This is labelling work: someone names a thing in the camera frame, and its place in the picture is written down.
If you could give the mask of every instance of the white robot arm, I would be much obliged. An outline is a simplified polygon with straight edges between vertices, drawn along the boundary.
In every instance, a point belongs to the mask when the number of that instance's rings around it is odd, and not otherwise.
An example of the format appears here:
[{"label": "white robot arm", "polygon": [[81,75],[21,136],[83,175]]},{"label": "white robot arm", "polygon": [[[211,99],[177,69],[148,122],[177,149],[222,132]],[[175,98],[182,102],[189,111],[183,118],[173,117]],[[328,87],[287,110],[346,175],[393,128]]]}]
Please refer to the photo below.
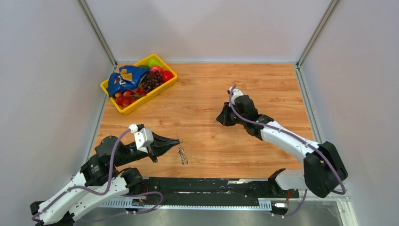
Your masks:
[{"label": "white robot arm", "polygon": [[[120,140],[129,132],[134,134],[135,142],[124,145]],[[144,128],[144,125],[135,124],[130,125],[119,138],[104,138],[96,147],[96,155],[80,168],[63,189],[47,201],[31,204],[32,219],[37,221],[36,226],[72,226],[86,213],[108,200],[126,194],[139,194],[144,180],[138,169],[126,168],[118,172],[115,166],[144,157],[157,162],[157,157],[179,143],[178,139],[161,137]]]},{"label": "white robot arm", "polygon": [[298,159],[303,170],[279,170],[275,180],[282,190],[309,189],[319,197],[326,197],[341,185],[348,173],[335,146],[319,144],[282,127],[273,118],[259,114],[254,102],[235,86],[228,90],[230,101],[225,102],[217,121],[224,126],[241,124],[248,134],[275,144]]}]

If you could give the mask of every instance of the snack bag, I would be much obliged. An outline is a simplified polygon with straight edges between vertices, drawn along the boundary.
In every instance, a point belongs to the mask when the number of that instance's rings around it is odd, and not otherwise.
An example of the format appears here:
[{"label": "snack bag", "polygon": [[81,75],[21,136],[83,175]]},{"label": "snack bag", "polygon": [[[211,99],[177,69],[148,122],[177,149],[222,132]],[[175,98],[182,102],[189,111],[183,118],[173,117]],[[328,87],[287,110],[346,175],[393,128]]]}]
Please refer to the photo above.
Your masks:
[{"label": "snack bag", "polygon": [[119,68],[119,73],[112,73],[108,80],[108,97],[117,92],[125,92],[138,88],[144,76],[150,72],[149,69],[126,65]]}]

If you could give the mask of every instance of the plastic basket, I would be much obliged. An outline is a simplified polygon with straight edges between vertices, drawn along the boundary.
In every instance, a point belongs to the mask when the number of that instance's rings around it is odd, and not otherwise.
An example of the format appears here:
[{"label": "plastic basket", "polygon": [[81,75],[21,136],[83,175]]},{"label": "plastic basket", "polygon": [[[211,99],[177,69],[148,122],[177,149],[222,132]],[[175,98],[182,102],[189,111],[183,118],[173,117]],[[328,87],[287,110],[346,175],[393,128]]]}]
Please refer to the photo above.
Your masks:
[{"label": "plastic basket", "polygon": [[[110,97],[111,102],[113,103],[113,105],[116,107],[116,109],[124,114],[127,115],[129,113],[131,113],[132,111],[136,110],[138,107],[140,107],[141,105],[145,104],[147,101],[151,100],[152,98],[154,98],[155,96],[157,96],[158,94],[162,93],[163,91],[167,90],[169,87],[173,86],[176,83],[177,80],[177,74],[175,73],[175,71],[173,71],[158,55],[156,54],[151,54],[149,56],[147,56],[146,58],[142,59],[141,61],[137,62],[134,64],[134,66],[140,66],[140,65],[147,65],[147,62],[150,58],[155,57],[158,59],[158,61],[162,64],[162,69],[163,70],[168,70],[173,74],[173,78],[170,79],[169,81],[163,83],[162,85],[160,85],[159,87],[157,87],[156,89],[154,89],[153,91],[147,93],[147,96],[142,97],[138,100],[136,100],[134,103],[132,103],[131,105],[125,107],[125,108],[121,108],[119,105],[116,104],[116,101],[113,97]],[[107,94],[108,96],[108,80],[105,80],[103,82],[101,82],[100,84],[101,88],[104,90],[104,92]]]}]

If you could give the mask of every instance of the white wall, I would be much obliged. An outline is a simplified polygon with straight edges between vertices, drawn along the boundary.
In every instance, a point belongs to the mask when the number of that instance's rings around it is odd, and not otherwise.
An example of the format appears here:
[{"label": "white wall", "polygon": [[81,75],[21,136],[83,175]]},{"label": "white wall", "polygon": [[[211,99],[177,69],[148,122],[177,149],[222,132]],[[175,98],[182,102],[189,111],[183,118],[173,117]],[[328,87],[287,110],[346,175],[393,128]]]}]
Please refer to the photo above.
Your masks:
[{"label": "white wall", "polygon": [[330,0],[87,0],[117,61],[297,61]]},{"label": "white wall", "polygon": [[361,226],[399,215],[399,1],[343,0],[303,70]]},{"label": "white wall", "polygon": [[85,161],[111,65],[76,1],[3,1],[0,31],[0,225],[28,226]]}]

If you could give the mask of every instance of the wooden table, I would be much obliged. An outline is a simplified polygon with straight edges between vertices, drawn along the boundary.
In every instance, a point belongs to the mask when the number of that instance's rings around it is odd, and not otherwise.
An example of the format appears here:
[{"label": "wooden table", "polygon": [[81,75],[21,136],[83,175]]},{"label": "wooden table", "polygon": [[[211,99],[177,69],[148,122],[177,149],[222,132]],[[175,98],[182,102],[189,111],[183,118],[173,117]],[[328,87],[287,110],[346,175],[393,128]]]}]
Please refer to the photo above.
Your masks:
[{"label": "wooden table", "polygon": [[[129,115],[108,101],[96,146],[108,135],[119,136],[132,123],[183,141],[188,165],[182,165],[177,146],[159,157],[126,164],[145,177],[267,178],[280,168],[300,169],[301,163],[278,147],[250,136],[243,126],[224,127],[215,118],[228,101],[233,84],[248,94],[259,113],[287,129],[313,139],[292,65],[170,64],[177,83]],[[132,134],[122,141],[134,141]]]}]

